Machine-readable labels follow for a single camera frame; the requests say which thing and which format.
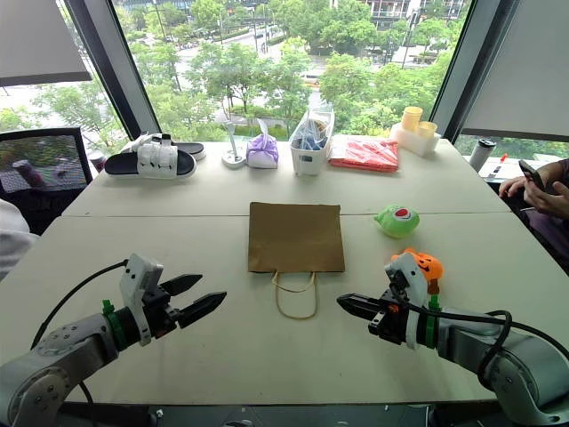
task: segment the smartphone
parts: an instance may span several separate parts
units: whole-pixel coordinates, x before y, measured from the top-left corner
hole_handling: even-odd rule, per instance
[[[541,191],[545,191],[545,186],[543,185],[543,181],[541,180],[540,175],[537,173],[535,169],[529,166],[525,160],[519,161],[519,167],[528,181],[533,181],[538,189],[540,189]]]

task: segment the red plastic bag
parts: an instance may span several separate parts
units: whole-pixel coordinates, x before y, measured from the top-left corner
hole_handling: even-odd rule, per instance
[[[397,142],[380,136],[334,135],[330,165],[366,171],[396,172]]]

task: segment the white stand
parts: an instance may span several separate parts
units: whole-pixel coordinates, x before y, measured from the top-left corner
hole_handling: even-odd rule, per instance
[[[221,154],[221,161],[229,169],[239,169],[245,166],[247,163],[247,155],[244,149],[238,148],[233,139],[233,134],[235,133],[235,125],[230,121],[226,121],[224,124],[225,128],[228,130],[229,140],[231,141],[231,149],[224,151]]]
[[[242,148],[237,148],[234,152],[233,149],[228,149],[224,151],[221,155],[221,161],[229,169],[239,169],[247,163],[247,158],[245,157],[245,150]]]

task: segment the orange pumpkin toy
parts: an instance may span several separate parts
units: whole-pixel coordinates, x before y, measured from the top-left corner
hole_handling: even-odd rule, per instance
[[[438,288],[438,280],[443,276],[445,272],[443,270],[443,264],[434,256],[429,254],[422,254],[415,252],[412,247],[407,247],[403,253],[409,253],[413,256],[415,262],[423,272],[423,276],[427,280],[429,285],[427,291],[430,295],[436,295],[440,292]],[[399,255],[393,255],[391,261],[395,260]]]

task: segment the black chair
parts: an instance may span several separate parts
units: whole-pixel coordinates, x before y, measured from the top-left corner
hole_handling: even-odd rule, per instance
[[[92,181],[78,127],[0,133],[0,198],[41,235]]]

